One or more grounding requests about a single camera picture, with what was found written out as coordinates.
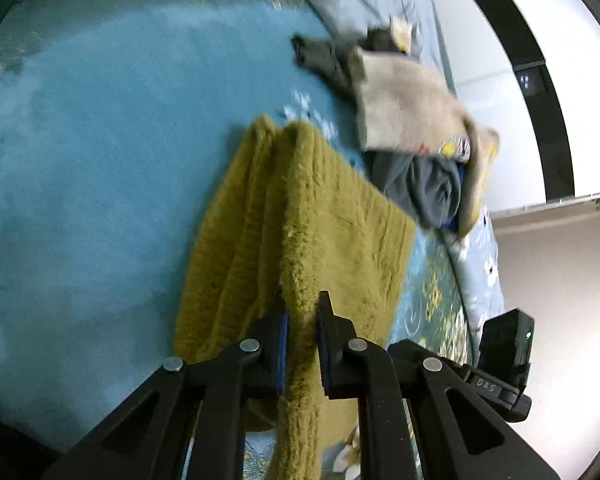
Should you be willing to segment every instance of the blue bed sheet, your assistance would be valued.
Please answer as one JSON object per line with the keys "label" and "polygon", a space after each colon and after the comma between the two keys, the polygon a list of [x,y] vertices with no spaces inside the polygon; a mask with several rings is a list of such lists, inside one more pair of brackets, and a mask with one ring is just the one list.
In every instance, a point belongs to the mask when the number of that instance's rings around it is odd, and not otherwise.
{"label": "blue bed sheet", "polygon": [[[192,239],[257,115],[308,118],[364,171],[354,110],[294,66],[296,32],[327,35],[308,6],[279,0],[12,9],[0,26],[1,420],[67,449],[170,354]],[[452,274],[429,285],[446,251],[426,233],[416,247],[394,337],[462,344],[462,322],[444,326],[461,311]],[[414,298],[431,294],[437,314],[424,306],[411,334],[405,320],[427,303]],[[252,437],[245,474],[261,478],[273,440]]]}

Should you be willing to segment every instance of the silver screw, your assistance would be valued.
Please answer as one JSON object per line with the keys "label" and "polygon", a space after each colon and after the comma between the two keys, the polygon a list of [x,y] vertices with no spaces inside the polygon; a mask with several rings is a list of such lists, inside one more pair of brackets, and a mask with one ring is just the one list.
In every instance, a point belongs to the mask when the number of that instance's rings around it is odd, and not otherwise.
{"label": "silver screw", "polygon": [[162,363],[162,368],[168,372],[179,372],[184,366],[184,361],[179,357],[167,357]]}
{"label": "silver screw", "polygon": [[435,357],[427,357],[424,359],[422,366],[424,366],[425,370],[429,370],[429,372],[439,372],[442,370],[440,359],[436,359]]}
{"label": "silver screw", "polygon": [[240,341],[240,350],[243,352],[255,352],[260,348],[260,342],[257,339],[243,339]]}
{"label": "silver screw", "polygon": [[349,339],[349,348],[351,348],[354,352],[362,352],[366,350],[366,341],[364,339],[360,339],[359,337]]}

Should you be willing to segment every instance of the wall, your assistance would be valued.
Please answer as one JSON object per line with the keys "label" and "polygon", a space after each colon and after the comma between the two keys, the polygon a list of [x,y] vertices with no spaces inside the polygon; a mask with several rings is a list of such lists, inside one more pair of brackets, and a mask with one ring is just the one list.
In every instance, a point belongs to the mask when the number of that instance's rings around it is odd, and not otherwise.
{"label": "wall", "polygon": [[518,433],[562,480],[600,450],[600,213],[590,203],[494,221],[508,308],[536,320]]}

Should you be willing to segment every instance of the mustard knit garment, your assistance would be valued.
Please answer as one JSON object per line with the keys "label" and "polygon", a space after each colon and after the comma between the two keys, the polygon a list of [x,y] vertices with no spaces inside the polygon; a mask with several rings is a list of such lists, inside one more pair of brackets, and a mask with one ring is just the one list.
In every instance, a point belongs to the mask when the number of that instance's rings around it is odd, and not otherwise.
{"label": "mustard knit garment", "polygon": [[358,336],[383,343],[395,315],[414,223],[304,122],[250,126],[200,227],[176,325],[175,352],[213,358],[274,304],[289,310],[287,390],[278,403],[270,480],[320,478],[322,452],[355,424],[354,400],[320,382],[315,302]]}

